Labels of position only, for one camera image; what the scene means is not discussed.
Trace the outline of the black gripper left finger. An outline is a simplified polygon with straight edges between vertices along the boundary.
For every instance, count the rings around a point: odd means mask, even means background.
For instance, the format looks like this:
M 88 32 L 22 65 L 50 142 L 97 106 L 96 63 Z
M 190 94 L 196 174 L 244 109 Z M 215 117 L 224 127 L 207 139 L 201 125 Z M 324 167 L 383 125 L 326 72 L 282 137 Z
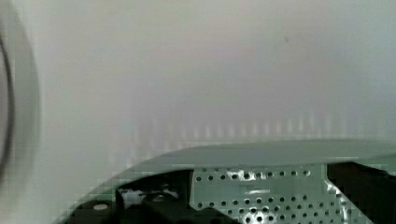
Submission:
M 191 214 L 192 170 L 180 170 L 138 178 L 115 189 L 117 212 L 145 210 L 143 202 L 163 206 L 166 213 Z

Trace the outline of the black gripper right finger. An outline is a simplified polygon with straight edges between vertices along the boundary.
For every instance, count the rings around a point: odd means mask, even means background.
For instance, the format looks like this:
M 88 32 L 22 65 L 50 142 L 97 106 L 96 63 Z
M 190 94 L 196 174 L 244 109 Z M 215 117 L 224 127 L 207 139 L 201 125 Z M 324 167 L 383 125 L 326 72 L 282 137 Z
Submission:
M 356 162 L 327 165 L 327 177 L 374 224 L 395 224 L 396 178 Z

